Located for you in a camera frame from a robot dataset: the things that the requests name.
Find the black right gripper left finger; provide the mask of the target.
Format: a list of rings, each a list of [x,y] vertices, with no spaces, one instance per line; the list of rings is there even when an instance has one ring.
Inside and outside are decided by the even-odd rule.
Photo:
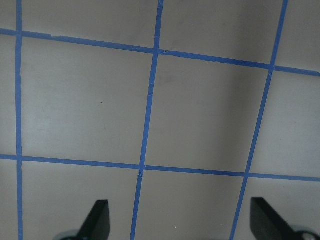
[[[97,200],[79,230],[62,232],[57,240],[108,240],[111,232],[109,201]]]

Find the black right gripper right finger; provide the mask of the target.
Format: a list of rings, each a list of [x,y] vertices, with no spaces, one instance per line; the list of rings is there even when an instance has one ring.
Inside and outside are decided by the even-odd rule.
[[[317,234],[294,230],[262,197],[250,200],[250,230],[257,240],[316,240]]]

